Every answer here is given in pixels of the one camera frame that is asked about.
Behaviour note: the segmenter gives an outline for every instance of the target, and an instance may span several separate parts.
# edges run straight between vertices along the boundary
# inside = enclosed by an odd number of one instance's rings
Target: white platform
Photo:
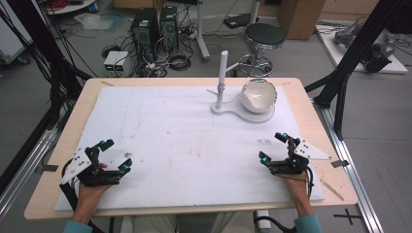
[[[319,30],[320,28],[323,28],[324,30],[331,30],[333,29],[333,27],[330,26],[322,26],[322,25],[317,25],[316,28]],[[345,48],[345,46],[343,45],[335,45],[333,43],[333,38],[336,32],[332,32],[330,34],[325,34],[325,33],[321,33],[318,34],[321,39],[322,42],[327,50],[327,53],[329,54],[330,58],[333,61],[333,64],[335,66],[337,66],[337,64],[339,64],[340,60],[342,60],[343,55],[345,54],[345,52],[347,51],[347,49]],[[387,66],[385,66],[381,71],[379,71],[378,73],[387,73],[387,74],[405,74],[406,72],[408,72],[408,70],[393,56],[389,56],[388,57],[392,63],[388,64]],[[355,69],[355,71],[360,71],[360,72],[366,72],[366,69],[363,67],[362,64],[359,64],[357,66],[357,68]]]
[[[276,132],[300,137],[283,89],[274,117],[251,124],[212,114],[211,87],[104,87],[78,150],[113,139],[100,161],[114,167],[128,154],[131,171],[103,196],[99,209],[190,207],[291,202],[283,179],[260,164],[258,153],[287,157]],[[227,86],[230,100],[241,86]],[[315,174],[312,200],[325,197]],[[65,197],[56,210],[70,210]]]

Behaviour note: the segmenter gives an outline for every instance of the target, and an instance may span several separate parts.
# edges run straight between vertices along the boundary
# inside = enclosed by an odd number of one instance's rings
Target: white bowl
[[[243,85],[240,100],[247,110],[262,114],[273,107],[277,96],[272,83],[265,79],[253,79]]]

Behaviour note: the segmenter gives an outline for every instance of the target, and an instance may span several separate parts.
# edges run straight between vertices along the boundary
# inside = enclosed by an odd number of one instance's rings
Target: black stool seat
[[[253,23],[246,27],[245,35],[255,43],[276,46],[283,44],[285,33],[279,28],[266,23]]]

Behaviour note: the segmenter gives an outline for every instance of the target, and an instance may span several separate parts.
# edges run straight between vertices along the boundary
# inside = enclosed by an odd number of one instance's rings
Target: round stool
[[[266,23],[253,23],[246,27],[246,41],[257,49],[256,55],[244,55],[239,59],[239,69],[249,77],[262,78],[272,73],[272,62],[263,56],[265,49],[275,50],[285,42],[285,33]]]

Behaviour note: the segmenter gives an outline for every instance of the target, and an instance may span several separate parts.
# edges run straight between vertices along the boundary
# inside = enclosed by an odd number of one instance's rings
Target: person's arm
[[[100,198],[109,187],[111,185],[84,186],[82,183],[79,183],[78,204],[71,220],[66,223],[63,233],[91,232],[91,227],[87,224],[94,216]]]
[[[318,217],[314,215],[306,192],[306,173],[283,176],[296,206],[297,218],[294,221],[297,233],[322,233]]]

